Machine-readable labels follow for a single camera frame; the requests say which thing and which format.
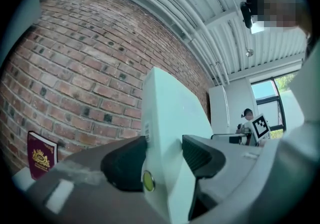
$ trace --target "brick wall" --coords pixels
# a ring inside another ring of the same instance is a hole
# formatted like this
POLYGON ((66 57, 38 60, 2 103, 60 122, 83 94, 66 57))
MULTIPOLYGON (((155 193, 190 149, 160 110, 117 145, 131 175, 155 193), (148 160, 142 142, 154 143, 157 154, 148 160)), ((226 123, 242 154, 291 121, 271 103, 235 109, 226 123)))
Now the brick wall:
POLYGON ((206 110, 208 80, 187 48, 128 0, 41 0, 42 16, 13 49, 0 82, 0 144, 16 172, 30 130, 58 160, 139 135, 142 83, 157 66, 206 110))

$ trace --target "white cabinet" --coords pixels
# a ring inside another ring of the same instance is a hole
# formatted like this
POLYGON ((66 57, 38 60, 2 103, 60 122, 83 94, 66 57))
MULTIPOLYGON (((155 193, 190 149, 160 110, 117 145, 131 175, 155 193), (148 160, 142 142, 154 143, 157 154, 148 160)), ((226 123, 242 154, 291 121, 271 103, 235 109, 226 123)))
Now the white cabinet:
POLYGON ((209 89, 211 127, 214 134, 230 133, 228 101, 223 86, 209 89))

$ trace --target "ceiling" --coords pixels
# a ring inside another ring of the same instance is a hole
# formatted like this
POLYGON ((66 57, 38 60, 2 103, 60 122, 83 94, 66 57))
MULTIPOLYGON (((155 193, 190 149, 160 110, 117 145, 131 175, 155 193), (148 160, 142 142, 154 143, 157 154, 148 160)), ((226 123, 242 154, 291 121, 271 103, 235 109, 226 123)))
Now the ceiling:
POLYGON ((240 3, 246 0, 133 0, 162 20, 190 48, 215 84, 298 62, 306 48, 304 33, 245 27, 240 3), (247 49, 254 54, 248 58, 247 49))

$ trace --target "barcode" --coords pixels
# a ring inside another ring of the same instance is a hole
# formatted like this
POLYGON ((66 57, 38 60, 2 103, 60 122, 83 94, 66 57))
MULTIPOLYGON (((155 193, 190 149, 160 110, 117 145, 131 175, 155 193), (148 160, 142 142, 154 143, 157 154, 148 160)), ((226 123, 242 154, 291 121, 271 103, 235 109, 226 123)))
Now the barcode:
POLYGON ((146 137, 146 141, 147 142, 149 142, 149 140, 150 140, 150 137, 149 137, 149 124, 147 123, 146 125, 145 125, 145 127, 144 127, 144 135, 145 135, 145 137, 146 137))

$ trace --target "hair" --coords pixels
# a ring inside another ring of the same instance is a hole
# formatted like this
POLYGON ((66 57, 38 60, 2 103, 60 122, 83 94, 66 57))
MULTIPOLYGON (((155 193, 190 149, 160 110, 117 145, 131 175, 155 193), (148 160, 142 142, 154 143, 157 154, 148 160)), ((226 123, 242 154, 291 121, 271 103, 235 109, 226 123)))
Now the hair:
POLYGON ((244 113, 241 115, 241 117, 243 118, 243 117, 245 117, 247 114, 249 114, 249 113, 251 113, 251 114, 253 114, 253 112, 252 112, 252 110, 250 109, 250 108, 246 108, 245 110, 244 110, 244 113))

